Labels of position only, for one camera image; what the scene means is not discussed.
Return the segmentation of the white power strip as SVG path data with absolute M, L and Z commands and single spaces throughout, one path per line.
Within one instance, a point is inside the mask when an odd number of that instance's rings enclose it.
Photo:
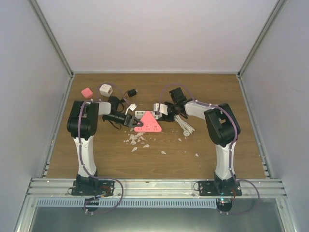
M 145 111 L 145 110 L 139 110 L 139 111 L 135 111 L 134 112 L 134 116 L 137 118 L 137 119 L 141 119 L 145 113 L 150 113 L 156 120 L 158 120 L 159 118 L 162 117 L 162 113 L 159 113 L 158 115 L 156 114 L 155 111 Z

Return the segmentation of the large pink socket block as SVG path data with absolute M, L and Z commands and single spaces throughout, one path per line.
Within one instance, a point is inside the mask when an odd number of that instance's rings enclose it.
M 134 128 L 135 132 L 161 132 L 162 128 L 150 111 L 146 111 L 140 123 Z

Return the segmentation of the black power adapter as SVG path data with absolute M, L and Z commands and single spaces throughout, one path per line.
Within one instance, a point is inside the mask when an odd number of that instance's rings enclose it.
M 131 97 L 137 95 L 137 93 L 138 93 L 138 90 L 137 90 L 137 89 L 131 89 L 131 90 L 129 90 L 129 91 L 127 92 L 127 95 L 128 95 L 129 98 L 131 98 Z

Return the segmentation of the white tiger cube socket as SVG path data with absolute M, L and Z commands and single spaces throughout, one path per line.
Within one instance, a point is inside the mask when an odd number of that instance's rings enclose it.
M 113 88 L 111 85 L 103 84 L 100 86 L 99 92 L 104 97 L 110 97 L 111 94 L 113 93 Z

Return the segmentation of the small pink plug adapter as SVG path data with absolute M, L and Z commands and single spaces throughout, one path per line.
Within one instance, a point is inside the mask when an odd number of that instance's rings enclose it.
M 93 96 L 93 91 L 87 87 L 81 91 L 81 94 L 84 98 L 89 99 Z

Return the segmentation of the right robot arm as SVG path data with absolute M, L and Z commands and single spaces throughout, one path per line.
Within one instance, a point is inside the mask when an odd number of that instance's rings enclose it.
M 172 122 L 178 115 L 195 116 L 205 120 L 209 137 L 216 147 L 214 191 L 224 196 L 236 184 L 234 149 L 240 126 L 229 104 L 210 104 L 194 98 L 187 99 L 180 87 L 169 92 L 172 102 L 156 103 L 155 114 L 162 120 Z

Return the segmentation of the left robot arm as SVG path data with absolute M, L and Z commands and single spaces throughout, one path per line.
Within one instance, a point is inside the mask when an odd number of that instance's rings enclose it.
M 99 191 L 98 171 L 94 161 L 93 140 L 98 118 L 128 128 L 141 128 L 144 123 L 130 114 L 118 111 L 121 101 L 112 97 L 108 101 L 74 101 L 67 121 L 67 131 L 75 142 L 78 155 L 77 178 L 86 179 L 83 190 L 88 195 Z

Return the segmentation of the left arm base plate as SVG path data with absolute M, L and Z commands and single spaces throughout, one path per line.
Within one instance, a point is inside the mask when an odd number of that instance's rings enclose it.
M 73 196 L 113 196 L 114 181 L 111 180 L 75 180 L 67 193 Z

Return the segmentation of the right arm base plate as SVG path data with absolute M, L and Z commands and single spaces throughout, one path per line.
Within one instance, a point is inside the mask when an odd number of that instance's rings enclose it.
M 199 192 L 200 196 L 234 197 L 241 196 L 240 183 L 233 179 L 229 180 L 200 180 L 194 183 L 193 189 Z

